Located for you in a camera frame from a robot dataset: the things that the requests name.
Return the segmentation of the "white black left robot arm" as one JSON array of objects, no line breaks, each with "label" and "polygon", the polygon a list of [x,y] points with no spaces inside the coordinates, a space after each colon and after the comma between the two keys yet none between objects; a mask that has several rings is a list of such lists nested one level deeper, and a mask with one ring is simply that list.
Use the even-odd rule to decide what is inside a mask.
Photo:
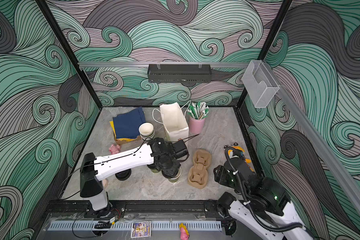
[{"label": "white black left robot arm", "polygon": [[181,163],[187,160],[189,151],[184,140],[168,142],[155,138],[140,147],[115,155],[96,157],[86,154],[80,167],[80,197],[90,202],[93,211],[110,209],[110,201],[102,181],[114,175],[124,181],[132,169],[147,166],[158,170],[167,179],[180,172]]}]

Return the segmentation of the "white green paper takeout bag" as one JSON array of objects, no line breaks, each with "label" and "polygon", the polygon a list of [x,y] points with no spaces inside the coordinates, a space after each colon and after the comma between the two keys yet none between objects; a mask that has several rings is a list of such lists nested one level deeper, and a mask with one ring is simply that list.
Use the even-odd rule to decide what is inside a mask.
[{"label": "white green paper takeout bag", "polygon": [[189,137],[189,126],[178,103],[160,105],[159,109],[153,109],[152,117],[163,125],[168,141],[177,142]]}]

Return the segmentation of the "black coffee cup lid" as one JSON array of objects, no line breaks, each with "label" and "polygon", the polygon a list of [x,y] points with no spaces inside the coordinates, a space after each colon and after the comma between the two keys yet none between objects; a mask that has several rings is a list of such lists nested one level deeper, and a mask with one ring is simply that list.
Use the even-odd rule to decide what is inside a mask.
[{"label": "black coffee cup lid", "polygon": [[116,173],[115,176],[119,181],[125,181],[127,180],[130,176],[131,176],[132,170],[131,169],[127,169],[125,171]]}]

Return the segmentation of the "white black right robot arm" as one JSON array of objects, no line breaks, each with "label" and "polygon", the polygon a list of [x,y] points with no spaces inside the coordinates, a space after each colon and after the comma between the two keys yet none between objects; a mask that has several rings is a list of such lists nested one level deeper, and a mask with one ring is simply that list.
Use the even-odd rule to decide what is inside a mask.
[{"label": "white black right robot arm", "polygon": [[286,189],[275,180],[258,176],[237,146],[225,146],[226,161],[214,169],[215,181],[242,197],[225,192],[217,211],[228,226],[242,223],[263,240],[312,240]]}]

